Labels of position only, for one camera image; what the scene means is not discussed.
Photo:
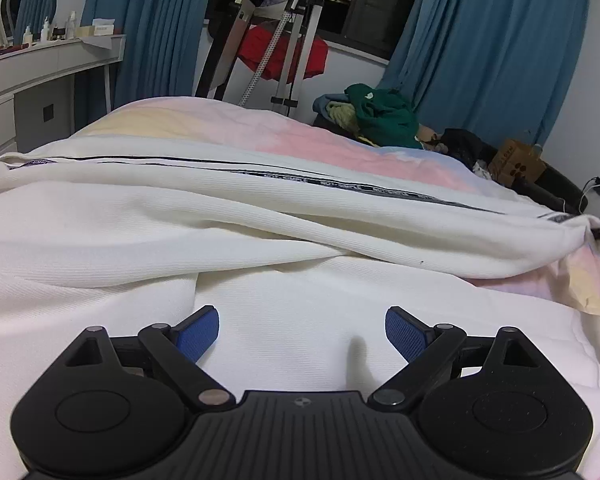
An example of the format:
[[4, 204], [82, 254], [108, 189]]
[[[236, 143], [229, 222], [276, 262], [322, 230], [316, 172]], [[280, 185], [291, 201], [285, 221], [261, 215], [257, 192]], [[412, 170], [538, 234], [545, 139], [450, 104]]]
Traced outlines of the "blue curtain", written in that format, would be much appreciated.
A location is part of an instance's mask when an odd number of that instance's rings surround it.
[[112, 18], [125, 36], [110, 68], [111, 106], [192, 93], [208, 0], [86, 0], [81, 23]]
[[381, 87], [419, 121], [498, 148], [550, 136], [584, 38], [590, 0], [415, 0]]

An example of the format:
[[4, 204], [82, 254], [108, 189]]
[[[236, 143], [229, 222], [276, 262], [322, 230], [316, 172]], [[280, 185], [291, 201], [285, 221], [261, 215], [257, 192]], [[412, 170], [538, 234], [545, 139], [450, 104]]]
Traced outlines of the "white sweatshirt garment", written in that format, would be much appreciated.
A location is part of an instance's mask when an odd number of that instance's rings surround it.
[[600, 478], [600, 316], [488, 281], [562, 268], [591, 219], [486, 194], [189, 140], [74, 136], [0, 158], [0, 479], [9, 416], [85, 327], [174, 324], [205, 304], [202, 364], [234, 392], [371, 392], [399, 368], [400, 306], [473, 335], [523, 330], [588, 404]]

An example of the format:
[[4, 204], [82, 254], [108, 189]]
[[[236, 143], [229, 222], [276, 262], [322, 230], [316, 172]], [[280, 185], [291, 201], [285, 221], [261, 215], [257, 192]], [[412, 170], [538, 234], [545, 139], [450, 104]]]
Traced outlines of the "right blue curtain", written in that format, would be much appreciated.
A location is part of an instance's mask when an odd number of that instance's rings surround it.
[[550, 136], [584, 38], [590, 0], [415, 0], [381, 87], [419, 121], [498, 148]]

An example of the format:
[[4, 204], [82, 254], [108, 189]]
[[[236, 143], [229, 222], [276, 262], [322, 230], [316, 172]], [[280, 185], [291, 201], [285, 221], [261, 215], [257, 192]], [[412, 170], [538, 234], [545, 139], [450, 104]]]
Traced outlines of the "brown paper bag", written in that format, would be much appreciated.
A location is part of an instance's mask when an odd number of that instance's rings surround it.
[[541, 158], [542, 148], [513, 139], [506, 139], [491, 160], [488, 170], [491, 177], [508, 188], [516, 178], [534, 182], [546, 169]]

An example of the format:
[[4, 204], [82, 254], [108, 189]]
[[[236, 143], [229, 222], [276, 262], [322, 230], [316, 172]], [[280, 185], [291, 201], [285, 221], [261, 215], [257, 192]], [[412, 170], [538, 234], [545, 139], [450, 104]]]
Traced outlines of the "tissue box on table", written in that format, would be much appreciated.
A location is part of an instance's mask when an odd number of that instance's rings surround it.
[[113, 18], [94, 18], [91, 25], [81, 26], [76, 29], [76, 36], [79, 38], [112, 36], [113, 34]]

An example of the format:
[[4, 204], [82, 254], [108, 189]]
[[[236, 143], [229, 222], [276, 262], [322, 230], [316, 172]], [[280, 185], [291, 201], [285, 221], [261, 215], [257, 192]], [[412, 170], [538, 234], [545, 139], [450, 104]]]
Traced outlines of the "green garment pile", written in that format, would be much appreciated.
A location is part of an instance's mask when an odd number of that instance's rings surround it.
[[343, 93], [319, 96], [313, 110], [336, 133], [353, 140], [380, 148], [420, 148], [417, 116], [396, 90], [351, 84]]

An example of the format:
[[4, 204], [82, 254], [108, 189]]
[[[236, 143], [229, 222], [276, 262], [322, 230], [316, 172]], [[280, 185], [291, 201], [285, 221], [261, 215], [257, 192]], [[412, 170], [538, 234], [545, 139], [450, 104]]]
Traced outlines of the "white dressing table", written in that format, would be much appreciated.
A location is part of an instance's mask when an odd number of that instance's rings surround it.
[[38, 44], [0, 56], [0, 156], [65, 139], [74, 124], [74, 76], [104, 70], [111, 110], [110, 66], [123, 61], [125, 36], [84, 37]]

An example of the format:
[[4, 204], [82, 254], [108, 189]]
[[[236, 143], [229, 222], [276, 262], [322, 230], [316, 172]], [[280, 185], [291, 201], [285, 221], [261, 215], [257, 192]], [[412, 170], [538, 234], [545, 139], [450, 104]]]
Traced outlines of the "red garment on rack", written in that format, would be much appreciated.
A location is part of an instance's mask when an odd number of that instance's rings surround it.
[[[238, 50], [238, 58], [253, 72], [262, 61], [268, 44], [273, 39], [273, 32], [274, 29], [270, 25], [257, 25], [250, 28], [244, 40], [242, 40], [242, 45]], [[261, 75], [262, 79], [279, 81], [286, 58], [289, 39], [290, 35], [286, 32], [279, 38], [271, 58], [268, 60], [268, 64], [266, 64]], [[328, 44], [321, 37], [315, 37], [303, 78], [309, 79], [324, 73], [327, 55]]]

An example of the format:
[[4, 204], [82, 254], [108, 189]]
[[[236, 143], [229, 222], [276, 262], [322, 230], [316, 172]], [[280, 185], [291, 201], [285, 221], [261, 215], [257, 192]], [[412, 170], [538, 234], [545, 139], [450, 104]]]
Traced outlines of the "left blue curtain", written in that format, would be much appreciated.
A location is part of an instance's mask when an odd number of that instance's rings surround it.
[[86, 0], [81, 23], [112, 18], [125, 36], [110, 68], [111, 106], [192, 93], [208, 0]]

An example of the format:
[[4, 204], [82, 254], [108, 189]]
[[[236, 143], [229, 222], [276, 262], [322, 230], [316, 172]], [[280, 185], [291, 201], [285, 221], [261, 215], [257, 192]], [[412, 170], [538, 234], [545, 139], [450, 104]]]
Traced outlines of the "pastel tie-dye bed blanket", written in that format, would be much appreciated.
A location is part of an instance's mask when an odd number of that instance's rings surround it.
[[[125, 105], [79, 131], [186, 139], [290, 156], [347, 170], [442, 186], [486, 197], [518, 195], [449, 156], [414, 148], [373, 148], [266, 110], [243, 110], [194, 98], [159, 98]], [[583, 246], [538, 270], [478, 287], [553, 300], [600, 316], [600, 250]]]

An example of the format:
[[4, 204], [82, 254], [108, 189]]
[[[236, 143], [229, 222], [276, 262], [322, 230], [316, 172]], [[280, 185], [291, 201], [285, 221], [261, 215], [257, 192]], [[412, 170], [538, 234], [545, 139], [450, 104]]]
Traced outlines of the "black sofa chair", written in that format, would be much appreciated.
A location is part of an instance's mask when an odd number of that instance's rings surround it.
[[464, 129], [447, 128], [420, 140], [423, 148], [451, 156], [479, 176], [545, 207], [580, 214], [588, 199], [567, 177], [544, 162], [538, 146], [507, 139], [499, 150]]

